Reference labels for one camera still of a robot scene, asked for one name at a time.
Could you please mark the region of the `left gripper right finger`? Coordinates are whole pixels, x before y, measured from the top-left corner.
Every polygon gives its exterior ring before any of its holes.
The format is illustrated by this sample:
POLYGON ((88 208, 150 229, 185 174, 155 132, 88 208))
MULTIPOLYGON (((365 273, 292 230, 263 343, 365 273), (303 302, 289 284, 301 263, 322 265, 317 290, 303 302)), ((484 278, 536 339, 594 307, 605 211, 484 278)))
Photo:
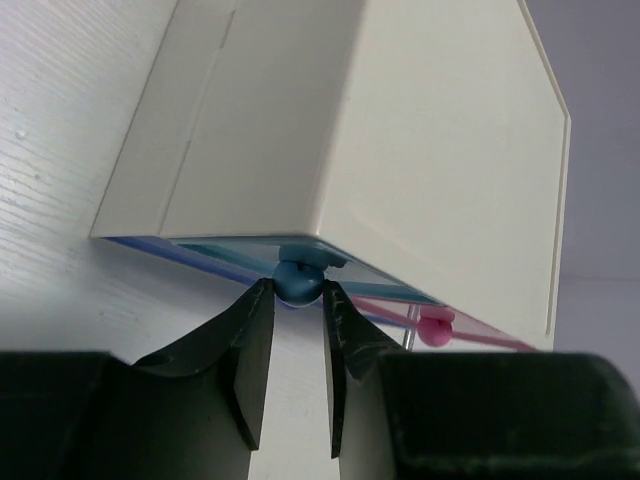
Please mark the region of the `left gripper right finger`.
POLYGON ((344 479, 635 479, 639 405, 607 360, 418 353, 323 285, 331 455, 344 479))

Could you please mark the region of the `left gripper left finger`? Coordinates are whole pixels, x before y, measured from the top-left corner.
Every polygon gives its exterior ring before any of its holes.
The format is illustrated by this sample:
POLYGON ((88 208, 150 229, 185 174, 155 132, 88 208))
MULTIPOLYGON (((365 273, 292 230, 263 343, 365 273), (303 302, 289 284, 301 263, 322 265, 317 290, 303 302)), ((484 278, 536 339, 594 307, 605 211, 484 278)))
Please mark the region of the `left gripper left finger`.
POLYGON ((246 478, 274 316, 273 283, 261 279, 133 364, 106 352, 3 352, 2 477, 246 478))

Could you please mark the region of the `pink drawer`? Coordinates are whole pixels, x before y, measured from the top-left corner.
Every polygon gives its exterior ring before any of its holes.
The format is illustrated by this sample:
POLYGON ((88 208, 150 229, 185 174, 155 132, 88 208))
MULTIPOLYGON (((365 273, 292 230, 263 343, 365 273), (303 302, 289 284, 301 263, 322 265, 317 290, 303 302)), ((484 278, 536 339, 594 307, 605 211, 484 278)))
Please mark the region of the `pink drawer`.
POLYGON ((446 306, 433 304, 402 303, 381 299, 352 296, 356 308, 374 323, 392 324, 405 328, 408 307, 419 307, 416 335, 428 347, 441 348, 454 340, 491 345, 517 351, 535 351, 536 348, 479 322, 446 306))

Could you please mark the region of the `light blue small drawer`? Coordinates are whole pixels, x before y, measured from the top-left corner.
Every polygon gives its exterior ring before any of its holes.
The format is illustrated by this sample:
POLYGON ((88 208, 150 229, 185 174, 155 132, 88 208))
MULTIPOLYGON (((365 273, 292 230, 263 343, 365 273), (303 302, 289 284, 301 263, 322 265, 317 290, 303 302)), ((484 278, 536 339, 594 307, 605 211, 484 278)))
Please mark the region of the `light blue small drawer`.
POLYGON ((328 244, 303 237, 173 239, 172 244, 274 279, 277 296, 290 306, 317 300, 324 280, 351 296, 405 303, 441 303, 328 244))

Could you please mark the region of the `silver combination wrench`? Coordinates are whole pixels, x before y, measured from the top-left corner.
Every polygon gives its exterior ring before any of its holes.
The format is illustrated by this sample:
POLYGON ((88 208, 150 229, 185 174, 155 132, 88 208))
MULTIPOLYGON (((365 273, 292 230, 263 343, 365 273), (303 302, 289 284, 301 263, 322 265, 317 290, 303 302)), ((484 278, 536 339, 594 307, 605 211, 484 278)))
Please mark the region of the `silver combination wrench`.
POLYGON ((407 311, 407 320, 409 321, 409 325, 406 327, 403 337, 403 348, 407 351, 412 351, 414 347, 418 317, 419 307, 415 304, 411 304, 407 311))

